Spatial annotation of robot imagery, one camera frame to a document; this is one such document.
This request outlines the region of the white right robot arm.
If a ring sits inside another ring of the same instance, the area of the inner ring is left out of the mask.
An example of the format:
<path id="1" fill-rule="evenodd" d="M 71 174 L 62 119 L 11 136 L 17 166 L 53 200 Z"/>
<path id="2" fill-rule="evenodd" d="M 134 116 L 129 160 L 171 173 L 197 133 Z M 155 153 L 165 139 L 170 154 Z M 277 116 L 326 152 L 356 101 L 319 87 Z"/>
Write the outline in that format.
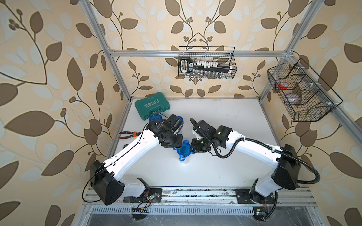
<path id="1" fill-rule="evenodd" d="M 261 202 L 283 188 L 294 190 L 298 184 L 312 185 L 320 181 L 318 170 L 298 158 L 292 146 L 271 146 L 225 127 L 209 131 L 193 129 L 193 134 L 196 136 L 191 142 L 194 153 L 214 150 L 217 157 L 226 159 L 239 151 L 272 168 L 271 172 L 254 181 L 248 194 L 254 202 Z"/>

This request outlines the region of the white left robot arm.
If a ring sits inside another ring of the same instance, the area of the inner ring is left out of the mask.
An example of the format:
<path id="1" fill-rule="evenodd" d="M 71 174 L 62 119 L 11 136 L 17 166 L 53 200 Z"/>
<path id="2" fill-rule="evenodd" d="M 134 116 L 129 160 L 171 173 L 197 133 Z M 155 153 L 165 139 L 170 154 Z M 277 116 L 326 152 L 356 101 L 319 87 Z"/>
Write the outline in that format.
<path id="1" fill-rule="evenodd" d="M 136 139 L 122 151 L 106 159 L 98 160 L 90 165 L 90 185 L 98 195 L 98 201 L 111 205 L 121 196 L 129 196 L 144 201 L 148 184 L 143 179 L 127 182 L 123 176 L 147 151 L 161 145 L 164 148 L 182 147 L 182 120 L 177 116 L 175 121 L 153 120 L 147 123 Z"/>

